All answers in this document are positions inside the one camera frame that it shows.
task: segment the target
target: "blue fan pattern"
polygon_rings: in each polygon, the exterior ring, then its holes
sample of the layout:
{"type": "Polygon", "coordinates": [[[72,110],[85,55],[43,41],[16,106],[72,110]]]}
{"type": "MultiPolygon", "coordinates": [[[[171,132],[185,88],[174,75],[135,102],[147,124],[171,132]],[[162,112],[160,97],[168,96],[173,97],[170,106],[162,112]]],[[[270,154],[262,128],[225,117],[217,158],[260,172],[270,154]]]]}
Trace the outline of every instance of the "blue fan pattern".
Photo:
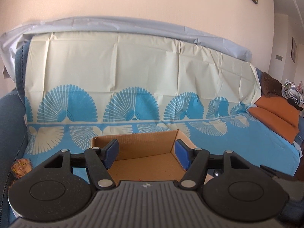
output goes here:
{"type": "Polygon", "coordinates": [[[25,101],[25,111],[26,111],[27,121],[32,122],[33,121],[33,113],[32,113],[31,104],[30,104],[29,99],[27,97],[24,97],[24,101],[25,101]]]}
{"type": "Polygon", "coordinates": [[[32,154],[36,136],[30,132],[29,127],[27,128],[27,136],[28,136],[28,143],[27,143],[25,153],[32,154]]]}
{"type": "Polygon", "coordinates": [[[63,85],[47,92],[40,103],[37,122],[97,122],[97,110],[92,97],[75,85],[63,85]]]}
{"type": "Polygon", "coordinates": [[[171,130],[164,123],[137,124],[137,129],[140,133],[153,133],[171,130]]]}
{"type": "Polygon", "coordinates": [[[207,119],[229,116],[228,114],[229,102],[224,97],[216,97],[211,100],[208,105],[207,119]]]}
{"type": "Polygon", "coordinates": [[[193,92],[182,93],[171,100],[164,113],[164,120],[201,119],[204,106],[199,96],[193,92]]]}
{"type": "Polygon", "coordinates": [[[198,131],[212,136],[223,136],[227,134],[228,129],[225,122],[221,119],[214,121],[196,121],[189,123],[193,128],[196,128],[198,131]]]}
{"type": "Polygon", "coordinates": [[[233,116],[241,113],[246,113],[247,107],[248,107],[247,105],[241,102],[236,106],[232,107],[232,109],[230,110],[230,115],[233,116]]]}
{"type": "Polygon", "coordinates": [[[236,115],[231,117],[223,118],[224,122],[230,122],[233,126],[239,127],[239,128],[248,128],[250,123],[248,122],[246,116],[244,115],[236,115]]]}
{"type": "Polygon", "coordinates": [[[90,148],[92,138],[102,135],[97,126],[70,126],[69,129],[72,140],[83,150],[90,148]]]}
{"type": "Polygon", "coordinates": [[[158,105],[148,91],[129,87],[117,93],[105,109],[104,122],[159,120],[158,105]]]}
{"type": "Polygon", "coordinates": [[[244,113],[243,116],[245,116],[250,121],[259,122],[259,120],[257,120],[255,117],[253,117],[252,115],[250,115],[248,113],[244,113]]]}

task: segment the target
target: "feather pattern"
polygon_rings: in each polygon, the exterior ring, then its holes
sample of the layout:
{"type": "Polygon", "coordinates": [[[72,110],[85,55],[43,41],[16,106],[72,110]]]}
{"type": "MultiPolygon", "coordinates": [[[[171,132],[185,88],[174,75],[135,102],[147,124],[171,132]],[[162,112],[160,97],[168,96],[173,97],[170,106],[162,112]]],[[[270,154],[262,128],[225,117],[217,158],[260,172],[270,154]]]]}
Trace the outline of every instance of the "feather pattern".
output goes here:
{"type": "Polygon", "coordinates": [[[158,105],[151,93],[141,87],[118,92],[105,109],[104,122],[159,120],[158,105]]]}
{"type": "Polygon", "coordinates": [[[28,146],[26,154],[40,154],[56,147],[64,135],[63,127],[41,127],[36,131],[32,126],[28,127],[28,146]]]}
{"type": "Polygon", "coordinates": [[[190,129],[187,127],[187,125],[184,122],[179,123],[168,123],[167,126],[171,130],[179,129],[182,131],[188,138],[190,138],[190,129]]]}
{"type": "Polygon", "coordinates": [[[224,97],[216,97],[211,100],[208,105],[207,119],[225,117],[228,115],[229,102],[224,97]]]}
{"type": "Polygon", "coordinates": [[[243,115],[223,118],[223,121],[230,122],[233,126],[236,126],[239,128],[248,128],[249,127],[249,122],[248,122],[247,118],[243,115]]]}
{"type": "Polygon", "coordinates": [[[58,86],[47,92],[40,103],[37,122],[97,122],[97,110],[92,97],[75,85],[58,86]]]}
{"type": "Polygon", "coordinates": [[[69,126],[74,143],[83,150],[91,147],[91,139],[102,135],[132,134],[132,125],[107,126],[103,131],[97,126],[69,126]]]}
{"type": "Polygon", "coordinates": [[[230,115],[233,116],[237,114],[246,113],[247,107],[248,106],[245,105],[243,102],[240,102],[239,104],[232,107],[232,109],[230,110],[230,115]]]}
{"type": "Polygon", "coordinates": [[[24,103],[25,103],[25,112],[26,112],[27,121],[33,122],[32,107],[31,107],[31,103],[29,102],[29,99],[27,97],[24,97],[24,103]]]}
{"type": "Polygon", "coordinates": [[[201,119],[204,106],[196,93],[185,92],[173,98],[167,105],[164,120],[201,119]]]}
{"type": "Polygon", "coordinates": [[[253,121],[253,122],[258,122],[259,121],[255,117],[253,117],[252,115],[250,115],[248,113],[244,113],[243,116],[245,116],[248,120],[253,121]]]}
{"type": "Polygon", "coordinates": [[[153,133],[153,132],[163,132],[170,131],[164,123],[141,123],[137,124],[137,129],[140,133],[153,133]]]}
{"type": "Polygon", "coordinates": [[[190,122],[189,124],[193,128],[196,128],[198,131],[207,135],[222,136],[228,132],[226,123],[222,122],[220,119],[209,122],[190,122]]]}

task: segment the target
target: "ceiling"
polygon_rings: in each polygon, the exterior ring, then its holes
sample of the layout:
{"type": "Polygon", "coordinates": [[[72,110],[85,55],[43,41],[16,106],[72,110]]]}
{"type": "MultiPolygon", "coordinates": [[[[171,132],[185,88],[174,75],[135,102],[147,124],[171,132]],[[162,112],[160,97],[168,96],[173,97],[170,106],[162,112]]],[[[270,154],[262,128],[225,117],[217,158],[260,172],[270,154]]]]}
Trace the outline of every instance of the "ceiling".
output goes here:
{"type": "Polygon", "coordinates": [[[274,0],[275,13],[287,14],[304,44],[304,0],[274,0]]]}

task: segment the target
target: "cardboard box flap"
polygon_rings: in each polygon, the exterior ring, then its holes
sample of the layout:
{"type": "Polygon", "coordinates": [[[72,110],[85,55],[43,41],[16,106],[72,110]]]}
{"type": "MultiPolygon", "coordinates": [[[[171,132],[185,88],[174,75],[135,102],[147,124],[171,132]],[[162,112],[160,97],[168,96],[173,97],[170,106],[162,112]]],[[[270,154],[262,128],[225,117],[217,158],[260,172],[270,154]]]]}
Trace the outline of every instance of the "cardboard box flap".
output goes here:
{"type": "Polygon", "coordinates": [[[119,142],[116,160],[135,159],[170,153],[178,130],[124,135],[104,135],[92,139],[92,147],[103,148],[112,139],[119,142]]]}
{"type": "Polygon", "coordinates": [[[116,184],[129,181],[180,181],[185,170],[171,153],[144,158],[116,160],[108,170],[116,184]]]}

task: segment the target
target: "brown blanket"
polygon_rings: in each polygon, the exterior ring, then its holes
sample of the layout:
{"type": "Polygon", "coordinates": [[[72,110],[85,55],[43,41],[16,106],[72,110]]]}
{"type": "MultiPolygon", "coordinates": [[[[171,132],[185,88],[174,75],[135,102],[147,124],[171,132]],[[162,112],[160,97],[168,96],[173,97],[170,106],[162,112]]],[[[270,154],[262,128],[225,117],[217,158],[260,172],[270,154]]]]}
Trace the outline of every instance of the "brown blanket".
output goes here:
{"type": "Polygon", "coordinates": [[[282,84],[266,72],[262,73],[261,90],[266,97],[282,97],[282,84]]]}

